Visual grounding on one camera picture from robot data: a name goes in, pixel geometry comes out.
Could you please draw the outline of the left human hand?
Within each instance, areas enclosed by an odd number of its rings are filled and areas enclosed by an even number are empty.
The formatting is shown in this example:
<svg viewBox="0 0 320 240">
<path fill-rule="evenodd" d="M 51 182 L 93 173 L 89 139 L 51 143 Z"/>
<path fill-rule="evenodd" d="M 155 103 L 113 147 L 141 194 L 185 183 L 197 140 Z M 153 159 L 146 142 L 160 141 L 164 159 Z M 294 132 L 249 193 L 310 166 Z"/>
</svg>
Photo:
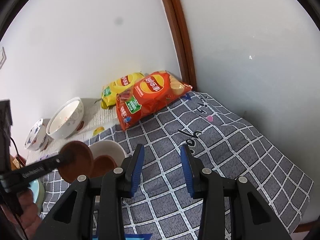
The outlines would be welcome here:
<svg viewBox="0 0 320 240">
<path fill-rule="evenodd" d="M 38 216 L 38 207 L 33 202 L 32 191 L 27 189 L 24 192 L 19 193 L 18 201 L 23 210 L 23 214 L 18 220 L 20 221 L 28 239 L 33 239 L 42 219 Z"/>
</svg>

